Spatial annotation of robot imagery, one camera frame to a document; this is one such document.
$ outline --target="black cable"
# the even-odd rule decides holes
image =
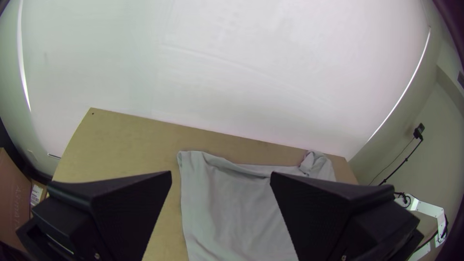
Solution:
[[[396,158],[395,158],[392,162],[390,162],[390,164],[388,164],[387,167],[385,167],[383,170],[381,170],[381,171],[371,180],[371,182],[369,183],[369,185],[371,185],[372,182],[374,182],[374,180],[375,180],[384,170],[386,170],[388,167],[390,167],[390,165],[392,165],[393,162],[395,162],[395,160],[397,160],[398,157],[400,157],[400,155],[406,150],[406,148],[411,144],[411,142],[412,142],[414,139],[415,139],[415,138],[412,138],[412,140],[406,145],[406,147],[400,152],[400,154],[398,154],[398,156],[396,156]]]
[[[384,180],[382,180],[382,182],[380,182],[380,184],[378,184],[378,186],[382,186],[382,184],[386,183],[387,180],[388,180],[391,176],[393,176],[393,174],[395,174],[395,173],[401,168],[401,166],[402,166],[403,164],[405,164],[405,163],[409,160],[409,157],[412,156],[412,154],[414,153],[414,151],[416,151],[416,149],[419,147],[419,145],[421,145],[421,143],[422,143],[423,141],[424,141],[424,139],[423,139],[423,138],[420,138],[419,143],[417,143],[416,147],[414,147],[414,149],[411,151],[411,153],[404,159],[403,162],[401,162],[401,164],[400,164],[398,167],[396,167],[396,169],[395,169],[392,173],[390,173],[390,175],[388,175]]]

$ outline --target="white wall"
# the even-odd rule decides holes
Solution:
[[[47,156],[37,138],[21,86],[16,48],[18,6],[19,1],[10,1],[0,16],[0,116],[19,151],[37,170],[53,175],[58,161]]]
[[[60,156],[90,106],[351,158],[420,60],[419,0],[25,1],[32,121]]]
[[[424,141],[416,152],[389,180],[396,191],[411,193],[422,201],[445,209],[450,228],[454,223],[464,193],[464,118],[444,89],[436,84],[414,124],[423,123]],[[377,185],[390,174],[417,144],[417,140],[374,182]],[[377,162],[383,169],[401,152],[404,144]],[[420,231],[428,237],[436,230],[436,219],[420,215]],[[433,260],[432,253],[427,260]]]
[[[396,109],[378,132],[349,161],[360,184],[368,184],[372,173],[378,169],[378,162],[389,155],[396,144],[405,146],[411,137],[415,118],[423,108],[436,82],[437,60],[440,54],[442,22],[431,0],[425,0],[424,9],[431,28],[429,45],[409,89],[398,103]]]

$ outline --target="wooden table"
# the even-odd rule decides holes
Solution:
[[[75,131],[53,180],[87,182],[172,172],[173,184],[155,225],[144,261],[186,261],[180,213],[180,150],[200,150],[234,163],[298,165],[305,150],[91,108]],[[357,184],[343,157],[327,155],[337,181]]]

